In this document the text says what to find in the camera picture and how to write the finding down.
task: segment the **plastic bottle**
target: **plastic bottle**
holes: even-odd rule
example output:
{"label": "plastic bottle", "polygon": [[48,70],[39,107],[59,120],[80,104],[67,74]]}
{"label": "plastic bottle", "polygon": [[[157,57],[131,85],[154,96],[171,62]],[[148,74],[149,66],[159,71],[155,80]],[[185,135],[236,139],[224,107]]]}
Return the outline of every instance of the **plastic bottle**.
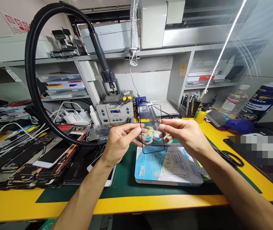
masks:
{"label": "plastic bottle", "polygon": [[198,112],[196,118],[195,118],[195,121],[199,124],[201,124],[204,120],[204,118],[206,117],[207,115],[207,110],[208,110],[208,107],[202,107],[201,110]]}
{"label": "plastic bottle", "polygon": [[228,60],[228,62],[227,62],[227,64],[226,64],[226,66],[225,66],[225,68],[224,68],[224,70],[222,70],[221,71],[221,75],[225,75],[225,76],[227,76],[228,75],[228,73],[230,73],[230,71],[232,70],[232,67],[234,66],[234,58],[235,58],[235,55],[233,55],[229,60]]}
{"label": "plastic bottle", "polygon": [[101,122],[99,120],[99,117],[98,117],[98,113],[95,112],[93,106],[90,105],[90,116],[92,118],[92,121],[94,123],[94,125],[100,125]]}
{"label": "plastic bottle", "polygon": [[237,91],[230,93],[219,111],[229,117],[233,117],[248,98],[247,90],[250,85],[241,85]]}
{"label": "plastic bottle", "polygon": [[236,116],[237,119],[260,120],[273,108],[273,82],[263,84]]}

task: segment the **white phone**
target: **white phone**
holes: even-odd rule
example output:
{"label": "white phone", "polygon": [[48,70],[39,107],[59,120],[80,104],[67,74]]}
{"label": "white phone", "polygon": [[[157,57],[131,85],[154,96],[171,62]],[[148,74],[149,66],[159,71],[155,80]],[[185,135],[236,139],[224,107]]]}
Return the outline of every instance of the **white phone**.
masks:
{"label": "white phone", "polygon": [[[84,133],[71,132],[70,137],[80,140],[84,136]],[[51,168],[54,166],[58,160],[71,148],[73,144],[61,140],[56,144],[51,150],[47,151],[45,154],[41,155],[32,165],[42,168]]]}
{"label": "white phone", "polygon": [[[86,169],[88,172],[90,172],[94,165],[97,163],[97,161],[99,160],[99,158],[101,157],[102,154],[99,155],[99,157],[97,157]],[[106,183],[105,183],[105,187],[110,187],[111,184],[112,184],[112,181],[113,181],[113,177],[114,177],[114,172],[115,172],[115,168],[116,168],[116,165],[114,166],[114,168],[112,169]]]}

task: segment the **hand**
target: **hand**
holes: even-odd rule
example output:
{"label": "hand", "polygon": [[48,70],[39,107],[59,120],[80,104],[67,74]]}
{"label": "hand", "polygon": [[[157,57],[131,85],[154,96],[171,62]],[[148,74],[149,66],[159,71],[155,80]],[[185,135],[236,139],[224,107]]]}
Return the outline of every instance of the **hand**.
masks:
{"label": "hand", "polygon": [[142,147],[142,143],[137,141],[135,138],[143,138],[141,132],[147,133],[148,130],[143,128],[144,124],[141,124],[141,127],[140,124],[124,124],[111,128],[101,160],[107,166],[113,167],[121,161],[127,152],[130,143]]}
{"label": "hand", "polygon": [[169,134],[164,143],[177,139],[188,154],[194,158],[215,152],[196,121],[163,119],[158,122],[161,123],[159,130],[163,131],[164,136]]}

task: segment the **forearm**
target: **forearm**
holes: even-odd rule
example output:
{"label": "forearm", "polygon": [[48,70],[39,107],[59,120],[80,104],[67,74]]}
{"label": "forearm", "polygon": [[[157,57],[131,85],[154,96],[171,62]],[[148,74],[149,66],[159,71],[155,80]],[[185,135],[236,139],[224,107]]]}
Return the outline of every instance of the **forearm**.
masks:
{"label": "forearm", "polygon": [[214,150],[199,159],[230,206],[251,229],[273,229],[273,205]]}
{"label": "forearm", "polygon": [[96,203],[111,170],[111,167],[107,167],[99,160],[86,176],[51,229],[88,229]]}

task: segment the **yellow workbench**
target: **yellow workbench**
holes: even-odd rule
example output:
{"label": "yellow workbench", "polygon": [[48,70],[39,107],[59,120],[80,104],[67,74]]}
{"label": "yellow workbench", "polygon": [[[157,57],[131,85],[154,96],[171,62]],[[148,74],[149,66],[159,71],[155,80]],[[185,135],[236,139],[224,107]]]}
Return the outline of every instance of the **yellow workbench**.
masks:
{"label": "yellow workbench", "polygon": [[[216,130],[205,121],[200,124],[204,134],[221,150],[235,153],[223,139],[233,134]],[[262,191],[262,196],[273,202],[273,183],[251,164],[240,157],[245,166],[240,170]],[[67,202],[36,203],[44,189],[0,191],[0,222],[49,219],[58,217]],[[100,199],[94,214],[115,214],[228,204],[223,195],[156,195]]]}

